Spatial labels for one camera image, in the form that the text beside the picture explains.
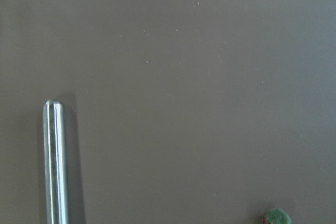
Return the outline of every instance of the red and green object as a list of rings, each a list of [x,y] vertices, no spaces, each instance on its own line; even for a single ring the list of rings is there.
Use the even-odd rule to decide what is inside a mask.
[[[262,220],[262,224],[292,224],[289,215],[278,208],[269,209]]]

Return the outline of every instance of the silver metal rod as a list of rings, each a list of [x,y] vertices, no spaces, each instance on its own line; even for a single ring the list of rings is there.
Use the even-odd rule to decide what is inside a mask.
[[[64,109],[61,102],[46,102],[43,128],[47,223],[69,224]]]

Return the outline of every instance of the green pom-pom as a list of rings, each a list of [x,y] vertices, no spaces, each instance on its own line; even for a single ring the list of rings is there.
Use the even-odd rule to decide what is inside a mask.
[[[292,220],[289,215],[282,209],[269,209],[264,216],[265,224],[292,224]]]

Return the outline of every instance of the metal bar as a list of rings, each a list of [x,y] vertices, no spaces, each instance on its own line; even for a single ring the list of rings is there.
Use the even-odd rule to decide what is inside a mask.
[[[69,224],[64,109],[61,102],[46,102],[43,128],[47,223]]]

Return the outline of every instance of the flat surface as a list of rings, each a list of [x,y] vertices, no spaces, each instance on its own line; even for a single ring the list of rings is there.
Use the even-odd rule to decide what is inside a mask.
[[[45,223],[41,111],[58,98],[73,112],[72,223],[260,223],[269,207],[334,223],[335,13],[0,0],[1,222]]]

